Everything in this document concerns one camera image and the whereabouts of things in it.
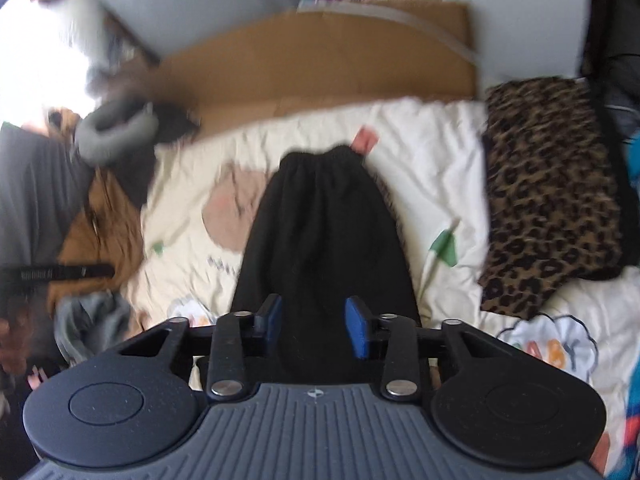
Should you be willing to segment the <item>black shorts with patterned trim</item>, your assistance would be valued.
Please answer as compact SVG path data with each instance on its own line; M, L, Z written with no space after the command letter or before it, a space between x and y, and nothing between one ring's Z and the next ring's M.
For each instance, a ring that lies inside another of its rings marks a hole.
M245 247L233 311L282 299L276 354L251 359L260 382L353 384L345 302L420 321L409 266L381 191L347 145L284 156L262 196Z

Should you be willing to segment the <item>cream cartoon print blanket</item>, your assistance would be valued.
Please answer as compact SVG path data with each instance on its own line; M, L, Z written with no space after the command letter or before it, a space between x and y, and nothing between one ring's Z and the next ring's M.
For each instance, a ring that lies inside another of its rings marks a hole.
M124 288L131 327L177 314L228 312L250 220L207 223L214 198L255 207L288 152L360 142L396 216L423 321L460 318L589 382L606 406L596 463L610 479L639 474L639 271L564 285L528 321L480 310L488 248L484 106L415 99L318 110L255 122L159 148L142 212L144 260Z

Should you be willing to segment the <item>brown garment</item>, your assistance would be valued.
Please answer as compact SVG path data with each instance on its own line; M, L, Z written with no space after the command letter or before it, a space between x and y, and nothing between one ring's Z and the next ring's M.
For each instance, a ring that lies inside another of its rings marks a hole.
M53 313L66 297L117 292L137 272L142 260L140 212L134 208L111 171L96 170L88 203L72 223L58 262L69 266L106 262L114 268L114 275L51 284L48 311Z

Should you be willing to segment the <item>leopard print bag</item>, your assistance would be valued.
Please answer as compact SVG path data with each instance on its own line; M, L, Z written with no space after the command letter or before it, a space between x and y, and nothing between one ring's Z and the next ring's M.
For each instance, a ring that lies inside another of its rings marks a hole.
M506 82L486 96L484 311L532 318L573 278L620 270L617 182L587 86Z

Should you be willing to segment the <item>grey neck pillow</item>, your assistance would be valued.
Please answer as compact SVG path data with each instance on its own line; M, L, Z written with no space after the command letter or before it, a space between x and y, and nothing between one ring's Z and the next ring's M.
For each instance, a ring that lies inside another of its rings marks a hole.
M131 96L113 100L81 119L75 130L75 148L89 165L106 166L152 143L159 124L152 103Z

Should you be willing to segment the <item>flat brown cardboard sheet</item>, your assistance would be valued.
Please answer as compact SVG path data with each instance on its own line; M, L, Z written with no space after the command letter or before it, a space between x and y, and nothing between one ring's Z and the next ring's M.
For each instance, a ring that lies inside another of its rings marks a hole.
M192 110L211 136L322 107L472 100L473 47L460 1L326 2L213 36L138 81L152 100Z

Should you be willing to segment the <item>small teddy bear toy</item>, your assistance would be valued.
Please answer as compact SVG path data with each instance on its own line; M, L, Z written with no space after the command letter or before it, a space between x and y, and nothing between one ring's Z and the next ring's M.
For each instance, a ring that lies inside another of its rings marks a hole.
M50 108L46 123L50 138L70 145L74 142L75 132L81 116L68 108Z

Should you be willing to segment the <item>white fluffy pillow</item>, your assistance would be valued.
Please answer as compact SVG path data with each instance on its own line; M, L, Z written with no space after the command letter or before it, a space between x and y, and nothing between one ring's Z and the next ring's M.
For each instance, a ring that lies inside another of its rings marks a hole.
M119 68L122 40L106 24L108 13L99 0L63 0L70 44L85 55L93 67L112 72Z

